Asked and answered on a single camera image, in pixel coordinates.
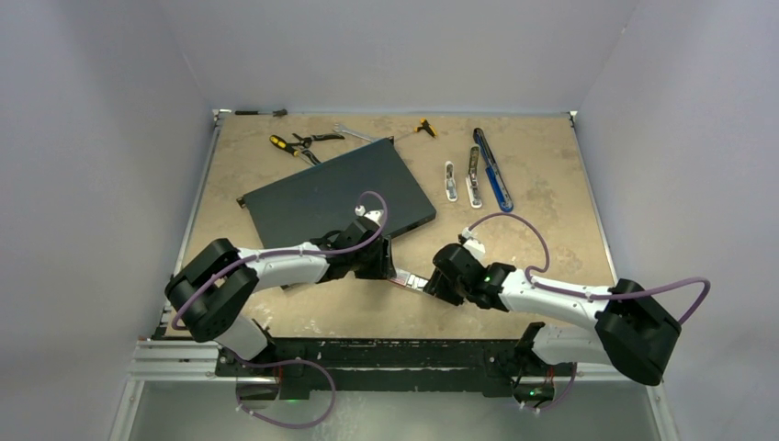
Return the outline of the blue stapler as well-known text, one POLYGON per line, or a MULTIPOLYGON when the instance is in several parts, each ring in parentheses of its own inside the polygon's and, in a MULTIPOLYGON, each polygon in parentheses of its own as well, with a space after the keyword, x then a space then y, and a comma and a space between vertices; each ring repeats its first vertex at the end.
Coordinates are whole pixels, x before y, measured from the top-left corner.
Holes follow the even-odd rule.
POLYGON ((512 212, 514 210, 514 202, 502 179, 500 168, 482 128, 476 128, 473 131, 473 139, 480 147, 480 152, 485 162, 485 171, 500 210, 512 212))

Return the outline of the white stapler part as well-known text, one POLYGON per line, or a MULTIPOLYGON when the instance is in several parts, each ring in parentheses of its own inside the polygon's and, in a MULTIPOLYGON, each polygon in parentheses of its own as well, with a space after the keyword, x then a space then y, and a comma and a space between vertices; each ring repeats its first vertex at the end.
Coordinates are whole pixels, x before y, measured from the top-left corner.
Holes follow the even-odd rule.
POLYGON ((448 201, 457 201, 458 196, 456 180, 454 177, 454 164, 451 161, 445 162, 445 191, 448 201))

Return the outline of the red white staple box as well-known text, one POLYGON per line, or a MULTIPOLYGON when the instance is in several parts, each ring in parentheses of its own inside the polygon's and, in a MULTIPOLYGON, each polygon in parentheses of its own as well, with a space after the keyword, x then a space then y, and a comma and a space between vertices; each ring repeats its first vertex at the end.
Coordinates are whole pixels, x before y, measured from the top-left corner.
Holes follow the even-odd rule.
POLYGON ((399 285, 399 286, 402 286, 402 287, 407 287, 409 285, 409 280, 411 278, 412 278, 412 274, 411 273, 408 273, 406 271, 398 270, 396 272, 396 275, 394 277, 392 277, 389 281, 394 283, 394 284, 396 284, 396 285, 399 285))

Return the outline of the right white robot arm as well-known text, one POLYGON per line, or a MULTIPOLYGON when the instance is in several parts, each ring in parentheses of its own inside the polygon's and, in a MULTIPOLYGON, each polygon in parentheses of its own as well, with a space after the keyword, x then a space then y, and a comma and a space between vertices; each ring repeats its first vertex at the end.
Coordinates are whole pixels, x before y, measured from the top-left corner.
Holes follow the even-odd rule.
POLYGON ((610 365, 647 386, 662 382, 681 334, 680 323, 638 285, 580 286, 543 277, 529 280, 515 266, 484 266, 464 245, 450 243, 433 259, 424 292, 453 305, 528 312, 559 321, 528 328, 515 350, 519 368, 536 374, 548 365, 610 365))

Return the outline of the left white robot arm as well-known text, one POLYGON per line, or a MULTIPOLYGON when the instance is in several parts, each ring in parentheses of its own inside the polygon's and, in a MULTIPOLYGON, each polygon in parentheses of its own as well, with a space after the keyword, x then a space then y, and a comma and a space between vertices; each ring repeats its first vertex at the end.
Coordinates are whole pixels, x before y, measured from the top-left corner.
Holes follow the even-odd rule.
POLYGON ((321 284, 348 274, 394 277, 384 217, 384 211, 372 210, 342 231, 287 248, 237 248, 225 238, 211 242, 164 289, 175 309, 171 327, 188 331, 199 343, 220 344, 250 375, 264 375, 274 351, 267 330, 242 313, 249 298, 268 288, 321 284))

